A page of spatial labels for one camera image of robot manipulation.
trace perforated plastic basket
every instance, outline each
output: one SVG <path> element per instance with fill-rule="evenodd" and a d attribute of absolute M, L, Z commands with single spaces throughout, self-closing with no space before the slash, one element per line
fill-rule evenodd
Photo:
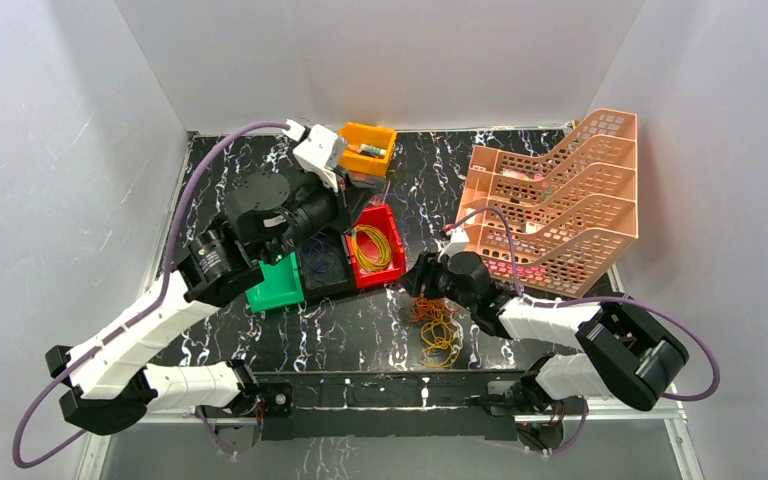
<path fill-rule="evenodd" d="M 600 134 L 604 128 L 599 125 L 608 118 L 622 118 L 606 127 L 627 125 L 611 133 L 631 139 Z M 514 230 L 520 280 L 580 297 L 638 237 L 634 138 L 633 114 L 597 110 L 553 149 L 557 155 L 528 157 L 475 147 L 458 218 L 484 206 L 501 209 Z M 512 280 L 507 236 L 498 217 L 478 214 L 466 231 L 469 249 L 482 257 L 491 275 Z"/>

